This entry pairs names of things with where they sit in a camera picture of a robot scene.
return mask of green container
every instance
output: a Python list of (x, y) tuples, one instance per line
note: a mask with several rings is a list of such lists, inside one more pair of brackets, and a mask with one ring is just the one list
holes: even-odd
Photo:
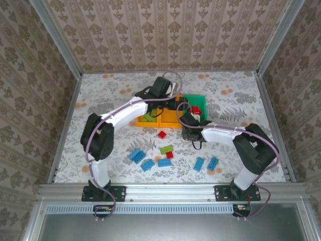
[(194, 94), (184, 94), (184, 97), (186, 97), (189, 100), (189, 103), (191, 106), (198, 106), (201, 110), (201, 123), (203, 121), (206, 121), (207, 118), (207, 111), (206, 111), (206, 100), (205, 96), (203, 95), (194, 95)]

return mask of wall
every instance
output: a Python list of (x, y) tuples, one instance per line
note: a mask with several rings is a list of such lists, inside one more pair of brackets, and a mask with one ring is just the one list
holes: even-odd
[(0, 240), (18, 240), (46, 183), (75, 78), (29, 1), (0, 1)]
[(296, 178), (321, 223), (321, 1), (305, 1), (263, 78)]
[(289, 0), (45, 0), (86, 73), (255, 69)]

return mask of orange tray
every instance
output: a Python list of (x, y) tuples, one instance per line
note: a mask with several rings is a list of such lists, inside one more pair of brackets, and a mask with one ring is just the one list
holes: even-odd
[[(182, 95), (178, 95), (176, 100), (179, 100)], [(179, 111), (179, 116), (183, 115), (183, 111)], [(144, 116), (139, 116), (136, 118), (136, 125), (138, 127), (154, 127), (154, 128), (182, 128), (176, 117), (176, 110), (164, 109), (163, 113), (157, 117), (157, 122), (142, 122)]]

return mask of red lego brick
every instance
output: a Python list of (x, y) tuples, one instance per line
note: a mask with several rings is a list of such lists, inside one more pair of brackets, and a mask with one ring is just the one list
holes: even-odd
[(198, 106), (192, 106), (192, 112), (193, 114), (200, 114), (200, 109)]
[(158, 136), (159, 136), (159, 138), (164, 139), (165, 136), (166, 136), (166, 133), (163, 132), (163, 131), (161, 131), (161, 132), (158, 134)]
[(173, 158), (174, 156), (172, 152), (166, 152), (166, 157), (170, 159), (170, 158)]

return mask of floral tablecloth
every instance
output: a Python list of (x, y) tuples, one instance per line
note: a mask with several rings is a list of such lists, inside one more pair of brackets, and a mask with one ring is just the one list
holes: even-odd
[[(184, 94), (201, 94), (206, 97), (208, 120), (230, 127), (257, 123), (272, 139), (254, 72), (180, 72), (184, 81)], [(162, 73), (85, 74), (73, 112), (55, 182), (87, 182), (90, 174), (85, 161), (80, 137), (88, 116), (107, 113), (128, 102), (134, 94), (153, 84)], [(174, 74), (170, 81), (178, 82)], [(163, 130), (165, 139), (157, 134)], [(171, 167), (143, 172), (140, 165), (128, 155), (140, 148), (146, 158), (166, 158), (160, 148), (172, 145), (174, 158)], [(219, 159), (216, 169), (206, 169), (211, 158)], [(193, 170), (197, 157), (205, 159), (200, 172)], [(181, 129), (138, 128), (135, 120), (120, 129), (114, 136), (114, 148), (108, 157), (108, 174), (113, 183), (208, 183), (230, 182), (241, 170), (242, 162), (234, 147), (218, 143), (203, 143), (195, 150), (191, 142), (182, 139)], [(266, 172), (261, 182), (285, 181), (281, 166)]]

